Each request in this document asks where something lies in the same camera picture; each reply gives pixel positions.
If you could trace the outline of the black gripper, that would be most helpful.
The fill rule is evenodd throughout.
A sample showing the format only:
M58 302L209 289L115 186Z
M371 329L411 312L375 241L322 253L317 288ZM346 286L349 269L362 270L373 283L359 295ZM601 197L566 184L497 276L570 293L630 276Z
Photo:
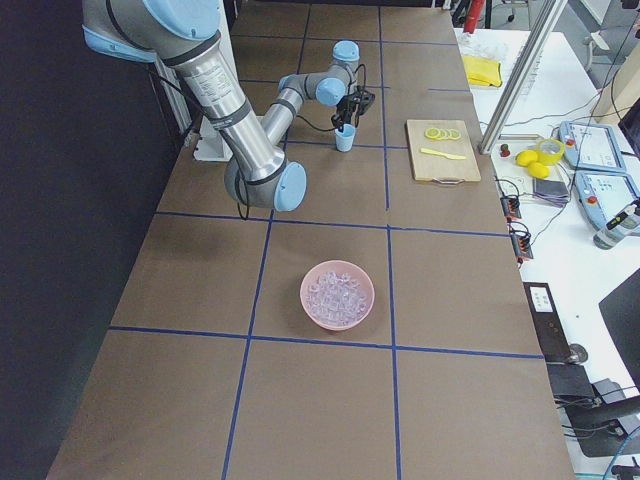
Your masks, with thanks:
M354 113L366 113L375 102L375 94L364 87L357 87L353 93L345 95L337 106L337 114L331 116L331 122L338 131L350 124Z

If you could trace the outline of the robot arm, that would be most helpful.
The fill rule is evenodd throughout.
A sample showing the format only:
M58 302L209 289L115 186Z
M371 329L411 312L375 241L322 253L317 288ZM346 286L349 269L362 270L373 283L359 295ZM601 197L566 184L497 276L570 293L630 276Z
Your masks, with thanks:
M335 108L333 131L351 137L375 101L353 41L334 45L326 70L283 77L276 99L258 118L221 51L218 2L85 1L82 13L93 51L134 62L160 60L186 82L232 152L225 188L246 208L287 212L303 201L306 171L286 158L279 143L305 102Z

